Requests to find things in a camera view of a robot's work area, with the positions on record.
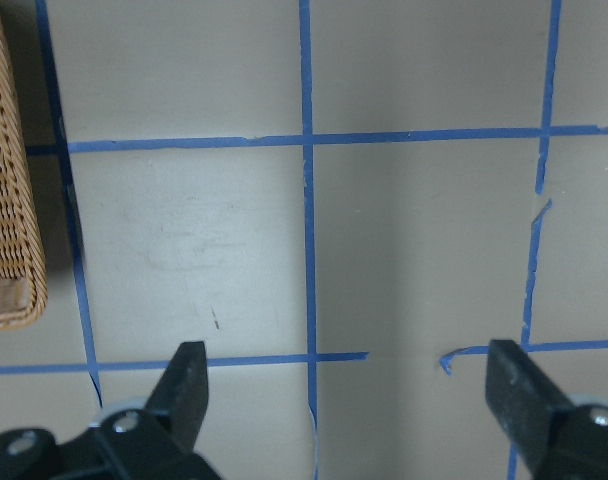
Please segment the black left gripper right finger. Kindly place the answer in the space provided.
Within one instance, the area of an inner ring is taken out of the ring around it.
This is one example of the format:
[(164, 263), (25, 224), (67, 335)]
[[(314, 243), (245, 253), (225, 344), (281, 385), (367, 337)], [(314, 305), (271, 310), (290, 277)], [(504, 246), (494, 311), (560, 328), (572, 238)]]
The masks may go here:
[(537, 472), (572, 401), (510, 339), (489, 342), (485, 400), (528, 470)]

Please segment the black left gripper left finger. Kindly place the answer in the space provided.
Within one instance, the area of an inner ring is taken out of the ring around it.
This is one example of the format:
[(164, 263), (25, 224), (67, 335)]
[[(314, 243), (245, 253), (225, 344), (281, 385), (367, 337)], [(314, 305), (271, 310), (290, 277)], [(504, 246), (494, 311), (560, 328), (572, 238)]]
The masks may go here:
[(206, 347), (203, 341), (177, 348), (148, 397), (144, 410), (185, 450), (192, 450), (209, 401)]

